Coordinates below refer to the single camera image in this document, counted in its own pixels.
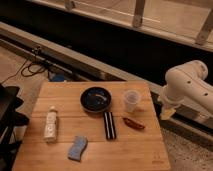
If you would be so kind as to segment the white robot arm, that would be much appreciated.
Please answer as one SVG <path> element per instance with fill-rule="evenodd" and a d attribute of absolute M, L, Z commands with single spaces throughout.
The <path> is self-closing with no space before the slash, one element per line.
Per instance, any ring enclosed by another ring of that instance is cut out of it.
<path fill-rule="evenodd" d="M 208 68 L 200 60 L 193 60 L 170 68 L 165 74 L 158 101 L 162 103 L 160 119 L 168 120 L 188 97 L 213 114 L 213 86 L 206 83 Z"/>

